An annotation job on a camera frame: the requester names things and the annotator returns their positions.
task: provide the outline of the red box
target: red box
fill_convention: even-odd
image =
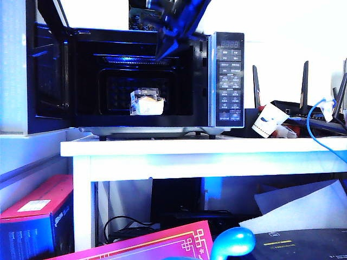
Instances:
[[[206,220],[103,245],[52,260],[150,259],[185,256],[208,260],[212,238]]]
[[[74,251],[73,178],[49,178],[0,216],[0,259],[45,259]]]

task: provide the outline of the microwave oven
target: microwave oven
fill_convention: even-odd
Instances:
[[[244,126],[242,33],[190,40],[156,60],[155,31],[71,28],[61,4],[27,2],[33,3],[27,10],[31,133],[78,127],[100,140],[188,132],[214,138]],[[130,114],[131,93],[139,88],[159,90],[162,114]]]

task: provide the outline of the pink box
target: pink box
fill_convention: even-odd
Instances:
[[[185,256],[208,260],[212,244],[208,222],[204,220],[51,259],[162,260]]]

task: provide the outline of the white paper cup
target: white paper cup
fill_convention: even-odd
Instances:
[[[262,137],[268,138],[273,131],[276,130],[276,126],[283,124],[283,122],[288,118],[289,115],[273,104],[269,103],[261,111],[257,120],[253,124],[252,129]]]

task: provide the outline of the open microwave door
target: open microwave door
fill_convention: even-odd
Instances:
[[[67,30],[61,25],[60,35],[54,34],[49,26],[57,23],[48,25],[38,12],[37,0],[26,1],[26,16],[28,133],[68,128]]]

